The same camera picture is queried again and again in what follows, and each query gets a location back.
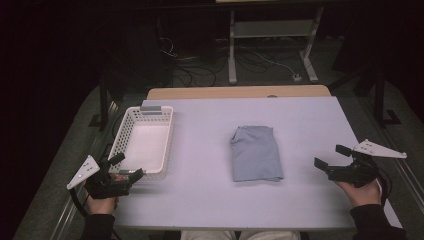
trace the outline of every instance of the basket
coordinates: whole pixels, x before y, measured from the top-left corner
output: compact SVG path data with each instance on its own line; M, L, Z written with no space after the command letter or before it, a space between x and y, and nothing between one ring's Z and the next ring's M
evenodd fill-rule
M124 153L125 159L111 166L110 173L131 174L142 168L142 179L165 178L172 139L173 108L130 107L122 119L109 159Z

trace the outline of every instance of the hand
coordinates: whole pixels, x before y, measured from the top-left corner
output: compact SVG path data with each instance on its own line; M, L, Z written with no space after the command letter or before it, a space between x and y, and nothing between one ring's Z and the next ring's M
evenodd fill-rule
M112 179L120 181L123 176L112 175ZM91 196L87 198L88 208L90 214L112 214L115 210L115 206L118 204L119 198L105 198L105 199L93 199Z
M358 207L367 204L381 205L380 187L377 179L368 183L361 188L355 188L351 183L335 182L346 195L349 197L350 203L353 207Z

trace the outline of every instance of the wire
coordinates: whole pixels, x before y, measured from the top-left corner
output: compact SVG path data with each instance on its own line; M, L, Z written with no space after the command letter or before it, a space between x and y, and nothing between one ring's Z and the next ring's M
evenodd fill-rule
M275 64L275 65L278 65L278 66L281 66L281 67L284 67L284 68L287 68L288 70L290 70L293 74L296 74L290 67L288 67L288 66L286 66L286 65L284 65L284 64L281 64L281 63L278 63L278 62L273 62L273 61L271 61L271 60L269 60L269 59L266 59L265 57L263 57L262 55L260 55L259 53L257 53L257 52L255 52L255 51L253 51L253 50L250 50L250 49L248 49L248 48L246 48L246 47L243 47L243 46L239 46L240 48L244 48L244 49L247 49L248 51L250 51L250 52L252 52L253 54L255 54L256 56L258 56L258 57L260 57L262 60L264 60L264 61L266 61L266 62L269 62L269 63L272 63L272 64Z

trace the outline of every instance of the gray towel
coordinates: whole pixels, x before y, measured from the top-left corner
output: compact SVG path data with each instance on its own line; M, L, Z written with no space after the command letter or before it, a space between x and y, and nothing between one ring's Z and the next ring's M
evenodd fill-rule
M238 127L231 139L235 182L283 179L273 129L266 126Z

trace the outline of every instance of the table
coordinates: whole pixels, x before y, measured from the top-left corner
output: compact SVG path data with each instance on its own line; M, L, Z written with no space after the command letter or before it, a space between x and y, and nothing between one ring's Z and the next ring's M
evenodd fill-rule
M285 93L297 97L284 97ZM264 98L268 95L278 97ZM335 145L358 143L337 99L325 87L153 89L143 105L174 107L167 177L135 184L130 195L120 199L117 226L298 231L354 228L347 197L313 166L315 156L332 165L349 164L351 159L337 154ZM232 181L229 140L239 125L274 128L282 181ZM400 226L389 203L385 211L391 224Z

